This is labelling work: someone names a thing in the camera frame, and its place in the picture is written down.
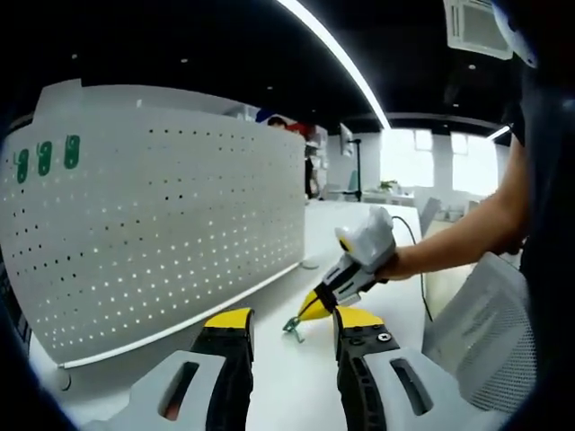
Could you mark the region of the person's right hand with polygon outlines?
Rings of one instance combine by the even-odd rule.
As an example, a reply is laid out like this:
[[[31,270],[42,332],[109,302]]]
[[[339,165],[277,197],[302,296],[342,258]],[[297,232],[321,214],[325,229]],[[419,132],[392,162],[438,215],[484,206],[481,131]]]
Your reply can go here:
[[[378,283],[389,281],[402,281],[411,277],[410,271],[405,267],[404,249],[398,248],[394,255],[376,272]]]

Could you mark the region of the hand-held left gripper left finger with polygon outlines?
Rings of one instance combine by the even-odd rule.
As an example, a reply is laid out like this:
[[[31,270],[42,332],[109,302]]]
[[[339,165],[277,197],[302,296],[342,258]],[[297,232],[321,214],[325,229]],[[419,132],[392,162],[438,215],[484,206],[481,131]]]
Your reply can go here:
[[[253,309],[206,321],[191,348],[140,378],[128,405],[84,430],[244,430],[253,389]]]

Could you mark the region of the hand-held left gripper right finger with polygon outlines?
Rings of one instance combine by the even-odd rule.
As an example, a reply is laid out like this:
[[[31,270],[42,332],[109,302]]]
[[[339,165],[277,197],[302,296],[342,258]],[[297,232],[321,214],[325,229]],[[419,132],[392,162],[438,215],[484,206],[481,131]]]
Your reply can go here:
[[[499,413],[462,398],[456,379],[420,351],[400,347],[365,310],[333,312],[337,386],[349,430],[497,430]]]

